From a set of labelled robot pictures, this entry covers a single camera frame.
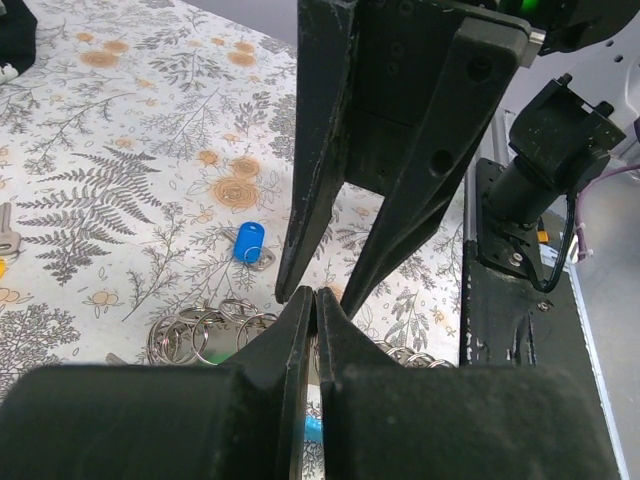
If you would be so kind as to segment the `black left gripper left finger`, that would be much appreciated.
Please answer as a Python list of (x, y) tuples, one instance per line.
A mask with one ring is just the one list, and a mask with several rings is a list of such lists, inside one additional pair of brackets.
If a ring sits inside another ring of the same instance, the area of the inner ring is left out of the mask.
[(5, 479), (297, 479), (314, 294), (214, 367), (64, 365), (1, 406)]

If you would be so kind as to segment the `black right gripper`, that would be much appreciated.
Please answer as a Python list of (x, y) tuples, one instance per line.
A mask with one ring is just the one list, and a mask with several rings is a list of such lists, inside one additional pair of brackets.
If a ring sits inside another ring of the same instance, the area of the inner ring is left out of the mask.
[[(300, 1), (289, 223), (275, 284), (287, 302), (344, 182), (337, 138), (356, 1)], [(466, 1), (370, 1), (359, 12), (347, 95), (347, 182), (385, 196), (341, 306), (372, 290), (438, 230), (470, 159), (527, 54), (524, 19)]]

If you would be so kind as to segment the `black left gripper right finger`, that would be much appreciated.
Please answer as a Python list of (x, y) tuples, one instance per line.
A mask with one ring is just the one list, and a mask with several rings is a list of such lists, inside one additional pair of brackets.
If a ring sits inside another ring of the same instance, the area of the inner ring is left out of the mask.
[(330, 479), (615, 479), (594, 406), (539, 367), (407, 368), (316, 294)]

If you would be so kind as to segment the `steel key holder with rings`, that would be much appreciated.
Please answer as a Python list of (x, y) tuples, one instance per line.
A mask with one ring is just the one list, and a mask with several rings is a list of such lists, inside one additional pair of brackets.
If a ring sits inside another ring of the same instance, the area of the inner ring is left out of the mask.
[[(249, 301), (225, 299), (218, 306), (189, 307), (151, 324), (138, 363), (156, 366), (202, 366), (204, 352), (237, 353), (276, 321)], [(317, 339), (311, 340), (303, 444), (302, 477), (324, 479), (324, 446)]]

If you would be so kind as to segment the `blue key tag with key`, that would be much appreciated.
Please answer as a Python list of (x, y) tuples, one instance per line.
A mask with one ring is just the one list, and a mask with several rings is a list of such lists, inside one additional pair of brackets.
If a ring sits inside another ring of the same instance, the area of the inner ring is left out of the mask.
[(275, 254), (264, 245), (266, 231), (257, 222), (245, 222), (237, 228), (223, 228), (221, 234), (233, 244), (232, 257), (255, 271), (275, 263)]

